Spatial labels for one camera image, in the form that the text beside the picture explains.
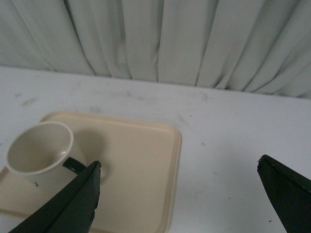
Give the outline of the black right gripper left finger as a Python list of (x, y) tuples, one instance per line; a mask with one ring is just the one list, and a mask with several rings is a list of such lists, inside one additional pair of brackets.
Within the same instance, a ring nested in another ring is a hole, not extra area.
[(100, 197), (101, 163), (94, 161), (12, 233), (87, 233)]

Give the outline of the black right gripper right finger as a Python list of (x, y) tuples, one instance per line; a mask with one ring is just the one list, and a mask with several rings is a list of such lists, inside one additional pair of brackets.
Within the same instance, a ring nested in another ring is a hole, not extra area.
[(286, 232), (309, 233), (311, 181), (268, 155), (259, 159), (257, 172)]

